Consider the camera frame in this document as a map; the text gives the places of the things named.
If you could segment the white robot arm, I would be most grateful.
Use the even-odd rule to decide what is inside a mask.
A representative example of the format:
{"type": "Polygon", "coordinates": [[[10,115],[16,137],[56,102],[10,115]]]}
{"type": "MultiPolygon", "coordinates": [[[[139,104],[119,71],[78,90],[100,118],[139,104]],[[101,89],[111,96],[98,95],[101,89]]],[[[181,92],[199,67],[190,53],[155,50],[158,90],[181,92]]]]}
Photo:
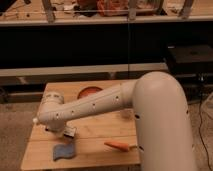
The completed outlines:
{"type": "Polygon", "coordinates": [[[180,83],[165,72],[149,72],[70,103],[49,92],[33,122],[56,133],[71,120],[125,108],[134,112],[143,171],[198,171],[187,99],[180,83]]]}

